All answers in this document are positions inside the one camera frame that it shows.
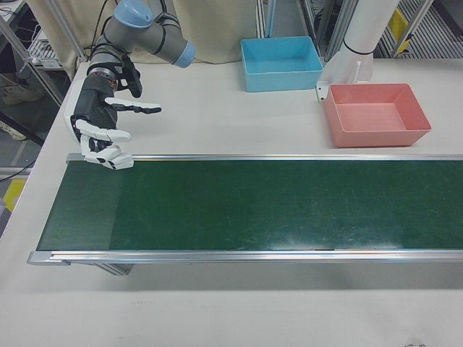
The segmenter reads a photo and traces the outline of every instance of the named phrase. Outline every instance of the blue plastic bin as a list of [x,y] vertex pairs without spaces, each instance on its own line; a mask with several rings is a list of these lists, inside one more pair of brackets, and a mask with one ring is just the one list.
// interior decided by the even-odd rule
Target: blue plastic bin
[[242,40],[241,54],[248,92],[313,89],[323,71],[308,36]]

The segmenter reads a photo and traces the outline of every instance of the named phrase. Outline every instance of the white cylindrical column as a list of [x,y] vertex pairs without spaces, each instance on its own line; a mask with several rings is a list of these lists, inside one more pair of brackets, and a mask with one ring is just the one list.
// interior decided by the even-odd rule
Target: white cylindrical column
[[325,65],[317,83],[319,100],[332,83],[369,81],[373,74],[373,50],[400,0],[359,0],[339,52]]
[[354,51],[373,52],[400,0],[359,0],[344,42]]

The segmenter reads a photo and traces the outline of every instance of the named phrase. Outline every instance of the robot finger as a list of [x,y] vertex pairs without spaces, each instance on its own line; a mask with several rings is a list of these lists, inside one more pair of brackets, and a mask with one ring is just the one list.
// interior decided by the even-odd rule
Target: robot finger
[[110,141],[110,142],[128,142],[132,139],[129,132],[117,129],[102,129],[86,122],[83,119],[78,119],[75,122],[76,128],[80,130],[82,135],[92,137],[97,140]]

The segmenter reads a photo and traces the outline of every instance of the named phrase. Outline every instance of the beige curtain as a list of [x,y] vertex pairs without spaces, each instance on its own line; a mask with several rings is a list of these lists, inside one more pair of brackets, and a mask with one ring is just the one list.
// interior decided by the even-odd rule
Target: beige curtain
[[[98,14],[104,0],[57,0],[69,26],[84,48],[90,47]],[[76,57],[71,43],[55,20],[45,0],[27,0],[60,62],[70,77],[74,76]],[[114,0],[108,0],[100,25],[112,15]],[[197,49],[196,59],[213,64],[240,59],[239,41],[255,37],[255,0],[174,0],[184,37]],[[135,51],[132,60],[161,63],[146,52]]]

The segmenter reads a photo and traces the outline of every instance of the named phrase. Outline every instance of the pink plastic bin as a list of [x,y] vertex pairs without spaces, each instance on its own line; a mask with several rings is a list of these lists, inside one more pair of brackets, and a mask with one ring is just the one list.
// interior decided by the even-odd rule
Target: pink plastic bin
[[431,130],[408,84],[330,85],[325,112],[337,147],[410,146]]

